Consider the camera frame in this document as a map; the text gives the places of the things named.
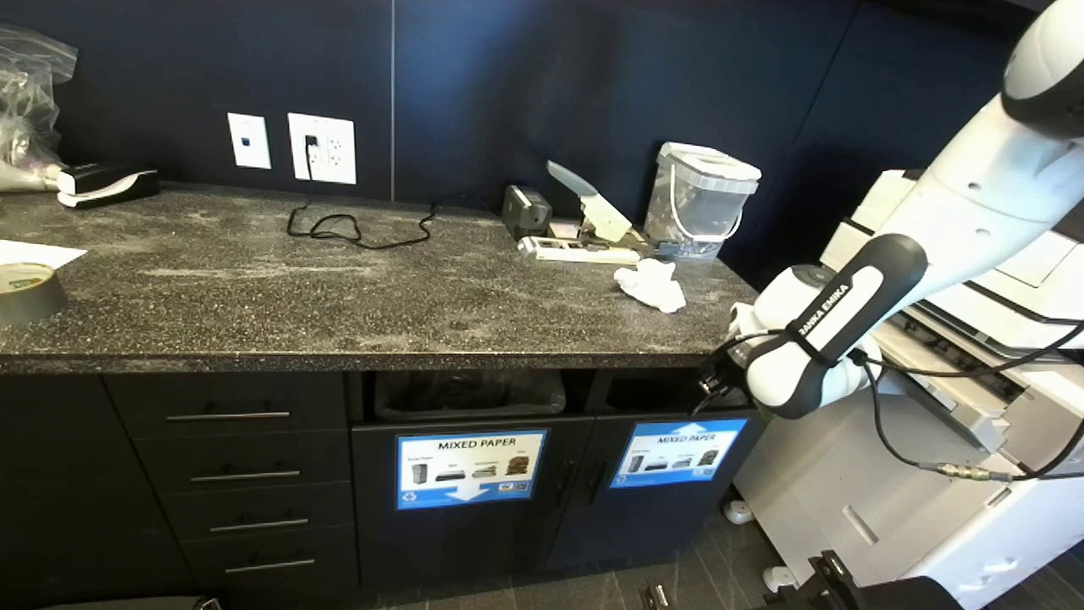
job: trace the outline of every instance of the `drawer front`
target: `drawer front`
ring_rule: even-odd
[[[343,375],[107,375],[134,437],[344,426]]]
[[[138,444],[163,495],[348,480],[344,434],[215,434]]]
[[[261,531],[234,543],[185,543],[185,558],[203,589],[230,597],[324,597],[358,589],[353,530]]]
[[[242,538],[253,531],[315,531],[353,522],[348,484],[242,487],[169,498],[178,538]]]

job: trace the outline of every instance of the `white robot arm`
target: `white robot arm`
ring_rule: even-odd
[[[877,357],[871,330],[1007,260],[1080,199],[1084,0],[1056,0],[1019,39],[1004,91],[840,276],[789,268],[755,304],[736,304],[711,375],[743,367],[751,401],[784,417],[835,405],[866,384],[850,354]]]

